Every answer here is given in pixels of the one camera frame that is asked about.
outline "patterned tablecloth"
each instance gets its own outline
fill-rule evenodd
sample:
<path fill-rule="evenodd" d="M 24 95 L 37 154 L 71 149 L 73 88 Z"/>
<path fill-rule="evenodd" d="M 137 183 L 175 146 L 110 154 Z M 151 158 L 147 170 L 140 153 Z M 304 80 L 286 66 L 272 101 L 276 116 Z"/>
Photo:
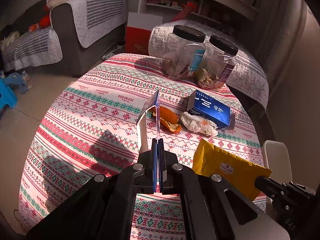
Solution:
<path fill-rule="evenodd" d="M 90 70 L 66 88 L 43 118 L 23 169 L 19 195 L 22 226 L 29 230 L 98 173 L 119 173 L 138 159 L 136 118 L 155 90 L 160 104 L 179 114 L 198 89 L 190 82 L 173 82 L 160 71 L 160 60 L 120 54 Z M 263 165 L 260 144 L 247 113 L 224 86 L 205 93 L 230 106 L 234 130 L 210 138 L 185 128 L 178 134 L 161 129 L 164 148 L 181 164 L 192 167 L 201 138 L 246 160 Z M 148 145 L 156 137 L 155 119 L 147 116 Z M 255 203 L 265 207 L 265 195 Z M 132 239 L 185 239 L 180 198 L 137 195 Z"/>

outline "plastic jar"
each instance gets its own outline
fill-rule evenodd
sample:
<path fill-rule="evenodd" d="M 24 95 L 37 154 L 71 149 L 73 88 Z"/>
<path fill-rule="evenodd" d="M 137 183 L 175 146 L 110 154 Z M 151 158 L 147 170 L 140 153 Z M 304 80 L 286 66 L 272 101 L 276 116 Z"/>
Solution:
<path fill-rule="evenodd" d="M 198 87 L 219 91 L 236 65 L 238 48 L 231 42 L 211 35 L 204 43 L 206 51 L 195 74 Z"/>
<path fill-rule="evenodd" d="M 175 25 L 165 43 L 162 71 L 173 80 L 194 76 L 205 52 L 204 39 L 201 31 Z"/>

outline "gray sofa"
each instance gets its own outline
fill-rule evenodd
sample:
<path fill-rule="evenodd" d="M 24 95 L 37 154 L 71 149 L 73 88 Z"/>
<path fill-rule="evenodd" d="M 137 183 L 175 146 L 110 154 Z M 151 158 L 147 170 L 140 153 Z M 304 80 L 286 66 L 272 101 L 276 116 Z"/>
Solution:
<path fill-rule="evenodd" d="M 52 9 L 51 20 L 53 29 L 59 37 L 62 60 L 39 67 L 45 68 L 46 71 L 50 68 L 49 71 L 52 73 L 81 77 L 106 50 L 124 39 L 125 25 L 123 24 L 88 48 L 83 48 L 78 40 L 71 6 L 67 3 Z"/>
<path fill-rule="evenodd" d="M 39 22 L 40 19 L 47 14 L 44 12 L 44 5 L 45 0 L 41 0 L 40 2 L 31 6 L 12 25 L 6 26 L 6 28 L 2 30 L 1 35 L 7 36 L 12 31 L 19 31 L 20 35 L 26 33 L 30 25 Z M 97 61 L 104 54 L 104 52 L 110 49 L 117 42 L 123 41 L 124 39 L 125 25 L 122 24 L 102 38 L 95 41 L 89 47 L 84 48 L 79 42 L 72 8 L 68 3 L 61 4 L 52 9 L 51 21 L 53 30 L 56 32 L 56 35 L 59 38 L 62 60 L 59 62 L 57 62 L 59 59 L 51 62 L 49 61 L 46 65 L 41 65 L 43 63 L 29 64 L 28 60 L 25 60 L 22 62 L 22 64 L 20 64 L 18 69 L 32 65 L 36 66 L 37 71 L 80 77 L 89 70 L 92 64 Z M 21 41 L 23 37 L 20 37 L 19 39 L 15 41 L 15 47 L 23 48 L 26 42 L 23 40 Z M 21 54 L 21 52 L 12 51 L 14 51 L 14 49 L 11 49 L 10 52 L 5 52 L 6 58 L 4 59 L 7 60 L 9 54 L 11 54 L 11 58 L 13 58 L 13 53 L 16 53 L 17 55 Z"/>

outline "sofa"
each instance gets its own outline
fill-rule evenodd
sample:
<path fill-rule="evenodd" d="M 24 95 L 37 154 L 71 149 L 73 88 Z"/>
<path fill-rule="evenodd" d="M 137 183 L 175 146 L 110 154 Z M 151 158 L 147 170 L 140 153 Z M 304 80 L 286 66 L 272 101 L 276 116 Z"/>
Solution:
<path fill-rule="evenodd" d="M 113 12 L 113 9 L 108 8 L 110 1 L 69 0 L 51 10 L 51 26 L 29 32 L 28 26 L 39 22 L 40 16 L 44 15 L 42 11 L 45 1 L 33 5 L 34 9 L 29 8 L 10 29 L 25 34 L 1 52 L 3 69 L 7 72 L 34 66 L 47 73 L 82 76 L 105 51 L 124 39 L 126 0 L 113 2 L 118 10 L 111 15 L 109 11 Z M 94 14 L 93 17 L 100 21 L 97 26 L 93 24 L 87 28 L 90 14 Z M 79 16 L 81 20 L 86 19 L 85 24 L 77 20 Z M 81 40 L 83 33 L 92 36 L 85 37 L 89 39 L 88 42 L 84 41 L 85 44 Z"/>

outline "red and green pattern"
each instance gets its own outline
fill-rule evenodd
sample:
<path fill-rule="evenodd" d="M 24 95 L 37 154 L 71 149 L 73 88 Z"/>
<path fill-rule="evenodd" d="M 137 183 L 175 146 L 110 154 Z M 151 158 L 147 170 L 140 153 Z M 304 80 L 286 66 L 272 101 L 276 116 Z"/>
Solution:
<path fill-rule="evenodd" d="M 90 70 L 53 102 L 32 141 L 21 178 L 19 212 L 26 230 L 36 225 L 98 173 L 112 176 L 137 162 L 136 119 L 155 90 L 160 104 L 177 114 L 185 111 L 193 83 L 173 82 L 160 71 L 159 59 L 120 54 Z M 178 134 L 161 128 L 166 150 L 192 167 L 202 138 L 244 159 L 263 165 L 254 126 L 237 98 L 224 86 L 205 93 L 230 106 L 234 130 L 210 138 L 185 127 Z M 147 114 L 148 143 L 156 136 L 155 119 Z M 265 208 L 265 195 L 255 203 Z M 137 195 L 132 239 L 183 240 L 180 198 Z"/>

